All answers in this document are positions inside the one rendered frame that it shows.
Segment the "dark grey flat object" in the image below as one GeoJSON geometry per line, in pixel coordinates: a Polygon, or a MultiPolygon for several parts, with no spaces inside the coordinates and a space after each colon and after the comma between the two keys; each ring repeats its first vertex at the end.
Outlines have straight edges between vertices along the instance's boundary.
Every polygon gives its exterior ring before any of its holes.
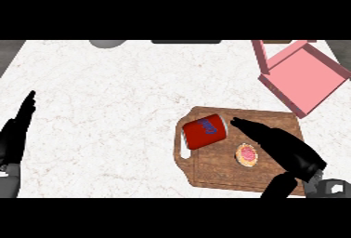
{"type": "Polygon", "coordinates": [[[153,44],[219,44],[222,40],[150,40],[153,44]]]}

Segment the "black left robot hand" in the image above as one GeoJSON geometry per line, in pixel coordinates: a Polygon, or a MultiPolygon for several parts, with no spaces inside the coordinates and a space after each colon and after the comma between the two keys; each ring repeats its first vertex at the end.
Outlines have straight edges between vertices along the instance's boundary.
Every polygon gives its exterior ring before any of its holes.
{"type": "Polygon", "coordinates": [[[35,92],[31,91],[22,102],[16,116],[7,120],[0,130],[0,166],[19,164],[22,161],[26,133],[35,111],[34,96],[35,92]]]}

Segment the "red can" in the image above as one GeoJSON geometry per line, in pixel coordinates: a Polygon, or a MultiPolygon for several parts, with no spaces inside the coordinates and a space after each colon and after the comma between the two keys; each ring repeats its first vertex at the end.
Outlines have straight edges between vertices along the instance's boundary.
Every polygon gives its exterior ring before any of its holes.
{"type": "Polygon", "coordinates": [[[209,116],[193,120],[183,126],[186,147],[197,150],[203,146],[221,141],[227,136],[227,128],[222,117],[214,113],[209,116]]]}

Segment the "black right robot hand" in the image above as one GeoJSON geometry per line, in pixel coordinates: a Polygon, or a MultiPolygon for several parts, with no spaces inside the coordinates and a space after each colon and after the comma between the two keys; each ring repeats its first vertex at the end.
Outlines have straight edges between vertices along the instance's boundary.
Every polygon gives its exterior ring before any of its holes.
{"type": "Polygon", "coordinates": [[[298,181],[305,183],[326,168],[326,162],[305,142],[280,128],[234,117],[230,124],[259,144],[262,150],[284,169],[262,192],[262,198],[286,198],[293,192],[298,181]]]}

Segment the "brown wooden cutting board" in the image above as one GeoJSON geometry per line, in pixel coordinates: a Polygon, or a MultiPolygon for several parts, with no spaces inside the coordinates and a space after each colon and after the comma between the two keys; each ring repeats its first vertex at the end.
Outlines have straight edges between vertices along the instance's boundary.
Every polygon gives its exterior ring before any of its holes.
{"type": "Polygon", "coordinates": [[[299,122],[292,112],[270,112],[196,106],[175,126],[174,161],[194,187],[262,192],[271,179],[284,172],[259,144],[243,132],[227,126],[225,139],[180,154],[183,125],[216,113],[227,124],[234,117],[277,127],[302,139],[299,122]]]}

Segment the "grey round object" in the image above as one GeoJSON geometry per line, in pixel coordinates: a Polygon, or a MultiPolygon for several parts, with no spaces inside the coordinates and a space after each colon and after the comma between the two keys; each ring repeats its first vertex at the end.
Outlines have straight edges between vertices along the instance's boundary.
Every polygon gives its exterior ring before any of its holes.
{"type": "Polygon", "coordinates": [[[115,48],[119,46],[125,40],[90,40],[90,43],[97,48],[115,48]]]}

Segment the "pink frosted cupcake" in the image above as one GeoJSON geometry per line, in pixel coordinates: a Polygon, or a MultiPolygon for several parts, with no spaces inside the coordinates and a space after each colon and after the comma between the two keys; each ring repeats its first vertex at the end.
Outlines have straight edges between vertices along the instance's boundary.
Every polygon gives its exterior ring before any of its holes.
{"type": "Polygon", "coordinates": [[[236,160],[240,165],[252,167],[258,163],[258,153],[249,144],[242,144],[234,153],[236,160]]]}

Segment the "pink cardboard box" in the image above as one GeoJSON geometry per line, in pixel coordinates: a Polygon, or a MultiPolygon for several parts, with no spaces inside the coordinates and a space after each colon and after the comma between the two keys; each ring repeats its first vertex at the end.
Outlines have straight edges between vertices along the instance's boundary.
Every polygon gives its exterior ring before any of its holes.
{"type": "Polygon", "coordinates": [[[259,81],[292,113],[303,118],[351,78],[351,72],[309,45],[311,40],[298,40],[270,59],[264,41],[250,43],[259,81]]]}

